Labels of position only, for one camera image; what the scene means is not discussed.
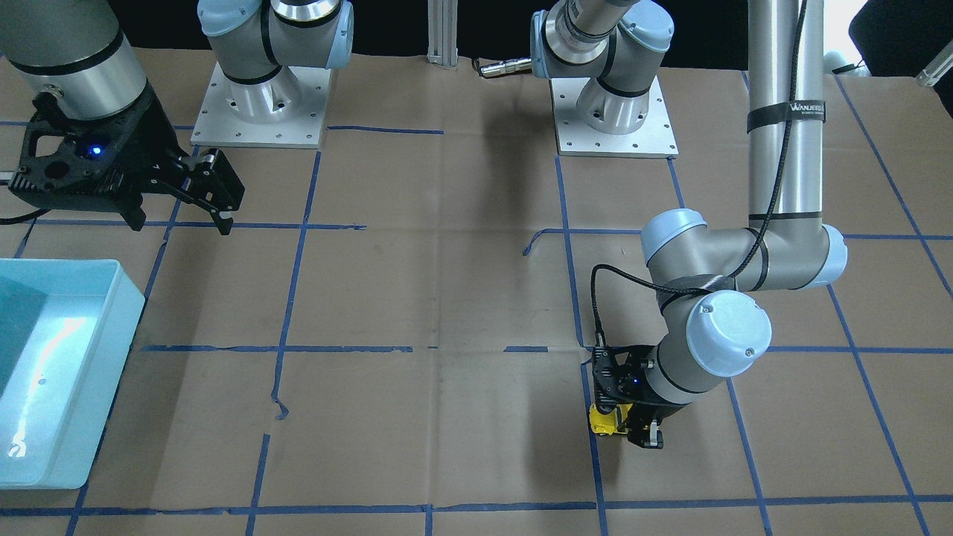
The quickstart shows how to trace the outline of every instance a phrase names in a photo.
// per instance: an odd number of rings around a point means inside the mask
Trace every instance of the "light blue cap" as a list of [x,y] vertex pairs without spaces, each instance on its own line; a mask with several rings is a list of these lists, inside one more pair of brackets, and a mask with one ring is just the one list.
[[678,235],[692,227],[708,225],[696,211],[691,209],[674,209],[665,211],[653,217],[642,229],[642,255],[645,265],[649,265],[652,256]]
[[549,78],[549,72],[546,70],[546,45],[542,42],[542,27],[545,22],[546,11],[533,13],[533,20],[530,22],[530,59],[533,60],[533,76],[536,78]]
[[751,297],[719,290],[695,304],[685,336],[701,368],[719,378],[731,378],[767,351],[771,320]]
[[328,54],[328,69],[342,69],[351,62],[351,47],[355,40],[354,8],[351,2],[344,2],[337,19],[335,41]]
[[827,248],[827,259],[824,265],[811,282],[802,288],[823,287],[833,283],[843,274],[847,267],[847,244],[843,243],[843,235],[840,231],[830,225],[824,225],[824,231],[827,231],[827,241],[830,247]]
[[633,39],[655,52],[666,52],[672,44],[672,34],[675,32],[672,16],[651,0],[636,2],[622,15],[619,23]]
[[202,33],[209,37],[218,37],[245,24],[252,18],[260,0],[199,0],[198,20],[202,23]]

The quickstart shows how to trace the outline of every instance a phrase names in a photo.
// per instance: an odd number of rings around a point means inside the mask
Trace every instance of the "white mounting plate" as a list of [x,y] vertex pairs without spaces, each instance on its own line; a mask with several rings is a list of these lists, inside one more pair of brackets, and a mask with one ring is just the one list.
[[590,127],[576,112],[576,101],[588,78],[554,78],[553,115],[559,154],[567,156],[622,156],[667,158],[679,154],[659,79],[649,89],[649,113],[641,128],[631,134],[606,134]]
[[318,149],[324,134],[331,71],[314,67],[291,67],[291,70],[301,84],[302,94],[301,101],[295,105],[295,114],[277,123],[259,124],[243,121],[232,110],[228,100],[228,80],[216,63],[202,101],[202,110],[195,120],[192,144]]

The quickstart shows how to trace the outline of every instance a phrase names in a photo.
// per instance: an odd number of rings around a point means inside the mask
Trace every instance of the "yellow object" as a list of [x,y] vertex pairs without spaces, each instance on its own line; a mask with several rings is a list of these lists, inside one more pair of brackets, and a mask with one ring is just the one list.
[[600,436],[614,436],[627,434],[629,429],[625,427],[625,421],[629,417],[631,403],[621,403],[609,415],[602,415],[596,409],[596,405],[589,406],[589,427],[594,434]]

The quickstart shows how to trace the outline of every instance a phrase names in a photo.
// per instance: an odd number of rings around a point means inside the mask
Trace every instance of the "blue plastic bin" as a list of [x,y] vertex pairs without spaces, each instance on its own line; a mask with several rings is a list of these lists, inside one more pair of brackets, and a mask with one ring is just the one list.
[[0,489],[87,480],[144,302],[115,260],[0,258]]

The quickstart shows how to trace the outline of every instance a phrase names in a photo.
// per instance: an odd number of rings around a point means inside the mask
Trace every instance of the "cable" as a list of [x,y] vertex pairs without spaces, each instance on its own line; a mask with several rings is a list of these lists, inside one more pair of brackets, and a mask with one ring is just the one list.
[[49,212],[50,209],[40,209],[17,217],[0,217],[0,225],[16,225],[17,223],[26,223],[31,219],[36,219]]
[[[807,13],[807,0],[801,0],[801,9],[798,13],[798,25],[794,33],[794,51],[791,54],[791,80],[788,88],[788,101],[795,100],[795,93],[798,87],[798,56],[801,54],[801,34],[804,30],[804,15]],[[775,205],[778,204],[778,197],[781,195],[781,180],[784,175],[784,161],[787,158],[787,147],[788,143],[791,140],[791,119],[784,121],[784,138],[781,141],[781,154],[778,157],[778,173],[775,175],[774,189],[771,192],[771,201],[768,203],[768,210],[764,213],[764,221],[761,223],[761,228],[758,230],[758,235],[755,237],[755,243],[751,245],[751,249],[748,250],[748,255],[744,257],[744,260],[735,269],[734,272],[728,275],[729,278],[736,278],[745,268],[748,267],[748,264],[751,262],[751,259],[755,257],[755,254],[761,249],[761,246],[764,244],[764,235],[768,231],[768,223],[771,222],[771,216],[774,215]]]
[[645,279],[638,278],[632,274],[623,272],[611,264],[597,264],[596,266],[593,266],[592,275],[589,277],[589,293],[593,302],[593,319],[596,323],[597,336],[602,336],[605,334],[605,332],[602,330],[602,319],[598,315],[598,305],[596,303],[596,274],[598,274],[599,270],[608,270],[617,276],[626,278],[634,283],[642,285],[643,287],[647,287],[656,292],[662,292],[664,294],[672,294],[675,296],[703,296],[712,293],[712,291],[705,290],[703,288],[674,288],[664,285],[656,285],[651,281],[646,281]]

